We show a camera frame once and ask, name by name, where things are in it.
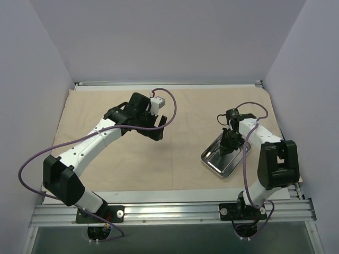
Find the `metal instrument tray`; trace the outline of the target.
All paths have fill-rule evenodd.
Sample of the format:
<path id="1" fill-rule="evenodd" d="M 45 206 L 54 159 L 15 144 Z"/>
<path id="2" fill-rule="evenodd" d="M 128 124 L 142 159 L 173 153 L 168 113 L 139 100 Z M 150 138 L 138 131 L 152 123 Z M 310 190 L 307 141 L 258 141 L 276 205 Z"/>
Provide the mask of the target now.
<path id="1" fill-rule="evenodd" d="M 222 156 L 219 152 L 221 136 L 222 134 L 220 134 L 215 141 L 205 149 L 200 158 L 203 165 L 214 172 L 217 176 L 224 179 L 229 177 L 236 167 L 242 162 L 243 150 L 245 150 L 245 154 L 248 154 L 251 150 L 251 144 L 248 143 L 246 146 L 243 145 L 238 150 Z"/>

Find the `beige cloth wrap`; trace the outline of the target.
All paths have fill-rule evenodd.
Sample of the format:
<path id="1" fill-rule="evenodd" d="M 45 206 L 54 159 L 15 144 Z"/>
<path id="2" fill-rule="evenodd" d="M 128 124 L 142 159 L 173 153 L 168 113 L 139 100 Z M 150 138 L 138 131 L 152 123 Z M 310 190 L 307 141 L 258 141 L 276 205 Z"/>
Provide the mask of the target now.
<path id="1" fill-rule="evenodd" d="M 86 188 L 94 192 L 241 188 L 243 165 L 222 179 L 200 159 L 222 132 L 219 114 L 237 107 L 241 113 L 262 117 L 260 123 L 274 135 L 281 133 L 271 98 L 261 88 L 174 89 L 157 95 L 166 100 L 160 115 L 172 120 L 163 138 L 154 141 L 135 131 L 126 133 L 86 167 L 81 175 Z M 253 148 L 246 157 L 249 184 L 257 180 L 258 156 Z"/>

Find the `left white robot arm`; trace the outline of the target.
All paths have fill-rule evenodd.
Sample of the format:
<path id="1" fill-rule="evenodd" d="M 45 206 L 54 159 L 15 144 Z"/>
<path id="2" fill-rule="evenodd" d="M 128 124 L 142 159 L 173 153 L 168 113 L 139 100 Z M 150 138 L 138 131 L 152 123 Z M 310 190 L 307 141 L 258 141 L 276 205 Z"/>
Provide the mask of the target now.
<path id="1" fill-rule="evenodd" d="M 128 126 L 136 126 L 138 133 L 155 141 L 163 138 L 163 130 L 155 129 L 158 111 L 165 105 L 161 97 L 148 98 L 133 93 L 128 102 L 109 109 L 90 138 L 74 145 L 57 157 L 49 155 L 43 162 L 43 186 L 65 205 L 76 205 L 88 210 L 88 216 L 101 222 L 107 215 L 107 203 L 85 188 L 80 176 L 85 168 L 110 143 L 128 132 Z"/>

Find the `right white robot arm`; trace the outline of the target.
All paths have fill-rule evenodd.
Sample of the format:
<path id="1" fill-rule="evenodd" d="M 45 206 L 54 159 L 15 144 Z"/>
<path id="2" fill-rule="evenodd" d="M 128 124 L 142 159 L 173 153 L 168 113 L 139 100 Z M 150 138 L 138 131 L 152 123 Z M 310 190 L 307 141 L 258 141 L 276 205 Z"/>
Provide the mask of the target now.
<path id="1" fill-rule="evenodd" d="M 243 179 L 245 190 L 243 200 L 235 205 L 235 212 L 241 218 L 248 218 L 254 208 L 260 209 L 263 203 L 282 188 L 300 179 L 297 145 L 284 140 L 260 125 L 262 117 L 252 113 L 240 114 L 237 108 L 227 110 L 223 115 L 227 127 L 223 129 L 219 151 L 222 155 L 242 149 Z M 259 149 L 257 181 L 248 185 L 246 173 L 246 151 L 250 143 Z"/>

